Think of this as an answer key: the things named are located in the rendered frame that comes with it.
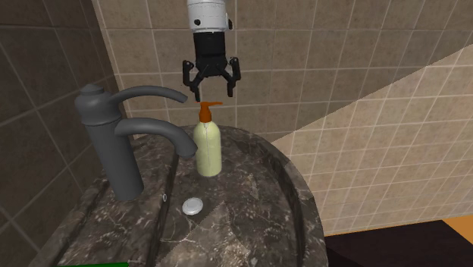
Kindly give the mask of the white drain plug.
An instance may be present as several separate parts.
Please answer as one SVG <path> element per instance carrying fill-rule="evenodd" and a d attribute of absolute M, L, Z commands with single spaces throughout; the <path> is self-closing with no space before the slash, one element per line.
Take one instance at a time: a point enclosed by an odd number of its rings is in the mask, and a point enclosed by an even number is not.
<path fill-rule="evenodd" d="M 203 209 L 203 201 L 197 197 L 191 197 L 183 202 L 182 211 L 185 215 L 197 215 Z"/>

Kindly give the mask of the dark marble sink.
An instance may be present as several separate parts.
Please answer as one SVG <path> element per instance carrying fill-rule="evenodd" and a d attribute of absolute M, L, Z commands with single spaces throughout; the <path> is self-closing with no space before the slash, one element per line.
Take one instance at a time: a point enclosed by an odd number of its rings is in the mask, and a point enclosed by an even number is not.
<path fill-rule="evenodd" d="M 130 267 L 328 267 L 314 197 L 264 138 L 221 128 L 222 169 L 203 177 L 160 136 L 134 140 L 145 184 L 118 201 L 94 181 L 29 267 L 128 262 Z M 183 202 L 203 201 L 197 215 Z"/>

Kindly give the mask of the grey faucet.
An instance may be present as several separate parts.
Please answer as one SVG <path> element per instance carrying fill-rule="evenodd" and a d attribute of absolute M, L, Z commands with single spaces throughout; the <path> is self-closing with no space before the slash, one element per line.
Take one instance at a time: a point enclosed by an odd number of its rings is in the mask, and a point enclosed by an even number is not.
<path fill-rule="evenodd" d="M 122 118 L 119 105 L 139 96 L 162 96 L 181 103 L 188 100 L 183 93 L 162 86 L 134 86 L 112 94 L 90 83 L 80 89 L 74 100 L 116 199 L 120 201 L 135 199 L 144 189 L 130 135 L 163 136 L 171 141 L 176 154 L 182 158 L 193 157 L 198 149 L 182 128 L 170 122 L 154 118 Z"/>

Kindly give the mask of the pale soap bottle, orange pump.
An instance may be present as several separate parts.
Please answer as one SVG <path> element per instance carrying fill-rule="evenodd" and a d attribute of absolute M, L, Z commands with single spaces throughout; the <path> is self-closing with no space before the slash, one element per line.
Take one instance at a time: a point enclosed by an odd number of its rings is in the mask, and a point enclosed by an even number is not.
<path fill-rule="evenodd" d="M 210 106 L 222 102 L 200 102 L 199 123 L 193 131 L 193 140 L 198 146 L 196 167 L 200 175 L 213 177 L 221 172 L 221 132 L 212 120 Z"/>

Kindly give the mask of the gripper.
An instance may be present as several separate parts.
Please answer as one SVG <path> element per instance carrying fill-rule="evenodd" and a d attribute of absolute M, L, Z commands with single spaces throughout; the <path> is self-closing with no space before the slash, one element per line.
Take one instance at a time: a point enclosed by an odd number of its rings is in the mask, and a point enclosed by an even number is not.
<path fill-rule="evenodd" d="M 194 93 L 195 100 L 201 102 L 199 84 L 205 77 L 222 76 L 227 81 L 227 95 L 233 96 L 233 89 L 238 80 L 241 80 L 240 61 L 237 57 L 226 58 L 224 32 L 194 33 L 193 41 L 196 54 L 196 68 L 198 73 L 194 80 L 190 79 L 190 71 L 194 68 L 191 61 L 183 61 L 183 84 Z M 226 71 L 231 66 L 232 74 Z"/>

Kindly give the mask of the green flat object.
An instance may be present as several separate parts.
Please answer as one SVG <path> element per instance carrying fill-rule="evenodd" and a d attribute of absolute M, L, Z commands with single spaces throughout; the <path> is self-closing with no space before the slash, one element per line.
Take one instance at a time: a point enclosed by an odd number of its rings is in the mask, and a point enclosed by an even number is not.
<path fill-rule="evenodd" d="M 130 267 L 128 262 L 105 262 L 79 265 L 57 265 L 55 267 Z"/>

